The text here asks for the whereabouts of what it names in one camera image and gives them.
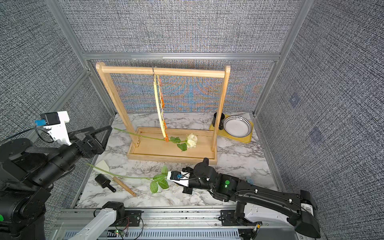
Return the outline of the peach rose with stem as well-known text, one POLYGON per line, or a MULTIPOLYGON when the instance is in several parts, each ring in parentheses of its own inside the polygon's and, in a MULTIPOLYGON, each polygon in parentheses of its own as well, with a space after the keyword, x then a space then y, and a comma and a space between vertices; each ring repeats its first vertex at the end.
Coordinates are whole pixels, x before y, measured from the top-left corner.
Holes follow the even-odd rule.
MULTIPOLYGON (((95 171, 93 169, 93 166, 95 166, 95 165, 87 164, 87 166, 91 167, 92 170, 95 171)), ((114 175, 117 175, 117 177, 120 180, 121 179, 130 179, 130 180, 147 180, 147 181, 150 181, 150 191, 152 194, 155 194, 159 191, 159 188, 161 188, 163 190, 166 190, 169 188, 169 184, 167 181, 167 174, 168 173, 165 172, 165 170, 167 170, 167 169, 168 168, 166 166, 164 166, 162 169, 162 172, 160 174, 155 175, 154 177, 132 177, 132 176, 124 176, 124 175, 114 174, 112 172, 111 173, 114 175)))

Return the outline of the white rose with stem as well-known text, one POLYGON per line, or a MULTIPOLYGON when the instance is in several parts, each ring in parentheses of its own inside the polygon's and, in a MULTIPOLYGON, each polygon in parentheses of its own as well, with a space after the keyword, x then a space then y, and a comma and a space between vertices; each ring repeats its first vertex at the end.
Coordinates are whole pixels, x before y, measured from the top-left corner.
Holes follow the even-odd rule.
MULTIPOLYGON (((130 135, 133 135, 135 137, 139 137, 139 138, 144 138, 144 139, 150 139, 150 140, 158 140, 158 141, 163 141, 163 142, 166 142, 163 139, 160 139, 160 138, 154 138, 154 137, 147 137, 147 136, 143 136, 143 135, 139 135, 139 134, 135 134, 135 133, 131 133, 131 132, 128 132, 127 130, 122 130, 122 129, 118 129, 118 128, 113 128, 114 130, 117 130, 119 132, 123 132, 123 133, 127 133, 127 134, 130 134, 130 135)), ((191 149, 191 148, 195 148, 197 146, 197 143, 198 143, 198 137, 194 134, 190 134, 186 137, 185 140, 181 140, 179 137, 169 137, 169 142, 170 143, 174 143, 177 145, 177 147, 182 151, 182 152, 185 152, 187 151, 188 149, 191 149)))

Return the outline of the yellow plastic clip hanger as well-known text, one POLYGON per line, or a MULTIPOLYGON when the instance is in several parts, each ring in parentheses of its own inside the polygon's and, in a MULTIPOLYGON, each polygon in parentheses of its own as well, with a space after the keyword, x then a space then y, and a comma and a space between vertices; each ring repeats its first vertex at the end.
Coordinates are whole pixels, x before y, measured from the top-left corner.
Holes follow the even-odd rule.
POLYGON ((168 135, 166 132, 167 126, 164 118, 165 103, 164 103, 163 94, 161 90, 161 81, 160 81, 160 76, 155 74, 155 69, 152 69, 152 70, 153 70, 153 77, 154 77, 154 94, 155 94, 157 113, 159 117, 160 128, 161 128, 163 137, 165 139, 165 137, 166 136, 168 137, 168 135))

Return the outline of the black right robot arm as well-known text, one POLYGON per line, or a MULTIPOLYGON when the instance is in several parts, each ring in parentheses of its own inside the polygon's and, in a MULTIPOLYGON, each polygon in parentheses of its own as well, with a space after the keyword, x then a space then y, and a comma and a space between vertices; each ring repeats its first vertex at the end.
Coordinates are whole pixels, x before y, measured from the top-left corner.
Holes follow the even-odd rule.
POLYGON ((260 224, 269 218, 267 214, 256 211, 260 206, 277 213, 278 219, 292 226, 298 234, 313 239, 321 237, 321 227, 316 218, 318 206, 308 191, 284 193, 252 185, 237 177, 219 174, 209 165, 208 158, 194 168, 169 172, 167 179, 183 187, 185 194, 200 189, 208 191, 218 201, 235 202, 236 209, 231 214, 222 212, 219 218, 229 226, 255 226, 253 235, 256 235, 260 224))

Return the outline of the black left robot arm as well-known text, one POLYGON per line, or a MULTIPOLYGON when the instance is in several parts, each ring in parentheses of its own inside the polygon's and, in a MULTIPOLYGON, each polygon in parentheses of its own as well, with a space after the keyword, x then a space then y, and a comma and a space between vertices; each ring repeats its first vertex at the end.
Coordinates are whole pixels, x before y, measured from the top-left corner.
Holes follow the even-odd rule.
POLYGON ((46 201, 55 181, 75 167, 81 158, 92 159, 102 154, 111 126, 93 127, 69 133, 69 145, 59 148, 36 147, 27 138, 1 145, 1 239, 44 240, 46 201))

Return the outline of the black scoop tool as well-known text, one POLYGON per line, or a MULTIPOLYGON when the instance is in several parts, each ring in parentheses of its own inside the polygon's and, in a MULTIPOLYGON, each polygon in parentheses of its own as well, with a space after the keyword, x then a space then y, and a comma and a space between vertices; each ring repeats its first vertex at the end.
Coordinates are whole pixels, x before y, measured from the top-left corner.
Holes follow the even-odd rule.
POLYGON ((98 174, 95 177, 95 181, 103 188, 108 188, 112 193, 115 193, 117 190, 110 185, 110 180, 103 174, 98 174))

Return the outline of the white patterned plate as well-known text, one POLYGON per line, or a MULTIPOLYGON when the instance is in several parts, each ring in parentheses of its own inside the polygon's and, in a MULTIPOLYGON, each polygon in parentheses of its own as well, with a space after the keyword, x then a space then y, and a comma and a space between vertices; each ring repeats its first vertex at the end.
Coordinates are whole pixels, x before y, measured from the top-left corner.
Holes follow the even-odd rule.
POLYGON ((224 120, 225 131, 236 138, 244 138, 251 134, 251 123, 241 116, 230 116, 224 120))

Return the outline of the wooden handled spatula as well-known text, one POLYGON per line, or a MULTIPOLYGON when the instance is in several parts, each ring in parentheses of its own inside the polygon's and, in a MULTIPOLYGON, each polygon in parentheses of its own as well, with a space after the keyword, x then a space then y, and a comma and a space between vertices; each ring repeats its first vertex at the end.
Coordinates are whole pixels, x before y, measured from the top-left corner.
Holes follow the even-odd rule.
POLYGON ((114 175, 110 172, 110 167, 109 165, 104 161, 99 161, 95 166, 93 166, 93 169, 99 173, 105 173, 110 176, 112 176, 112 179, 120 186, 122 187, 126 192, 130 193, 133 197, 136 197, 137 194, 129 188, 125 183, 123 183, 117 175, 114 175))

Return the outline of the wooden hanging rack frame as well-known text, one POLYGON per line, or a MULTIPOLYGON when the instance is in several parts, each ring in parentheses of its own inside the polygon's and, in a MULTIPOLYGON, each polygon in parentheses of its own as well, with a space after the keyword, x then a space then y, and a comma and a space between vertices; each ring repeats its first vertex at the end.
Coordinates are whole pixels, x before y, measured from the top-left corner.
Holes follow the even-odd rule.
POLYGON ((164 138, 160 127, 140 127, 137 130, 134 129, 127 110, 112 80, 111 74, 147 75, 153 77, 152 69, 155 69, 155 74, 159 75, 160 77, 172 76, 222 79, 221 95, 217 110, 216 123, 213 131, 170 128, 166 129, 168 137, 179 137, 182 141, 185 140, 186 137, 190 134, 196 135, 198 137, 198 143, 195 148, 191 148, 185 152, 182 152, 174 143, 144 139, 129 134, 132 139, 132 143, 127 153, 129 159, 137 161, 197 164, 201 162, 203 158, 209 158, 212 160, 213 164, 217 164, 217 138, 220 117, 223 112, 229 77, 231 73, 230 66, 226 66, 223 71, 215 71, 170 68, 117 67, 107 66, 103 62, 99 62, 96 63, 96 69, 124 123, 125 130, 131 133, 160 139, 164 138))

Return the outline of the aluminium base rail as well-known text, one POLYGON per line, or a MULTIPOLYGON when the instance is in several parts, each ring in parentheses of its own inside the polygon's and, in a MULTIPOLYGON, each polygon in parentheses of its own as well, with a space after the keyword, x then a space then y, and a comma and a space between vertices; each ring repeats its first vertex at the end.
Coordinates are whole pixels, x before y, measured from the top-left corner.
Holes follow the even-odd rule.
POLYGON ((139 213, 128 227, 108 227, 99 240, 305 240, 283 221, 280 214, 257 207, 261 226, 224 224, 225 214, 232 214, 233 206, 130 208, 139 213))

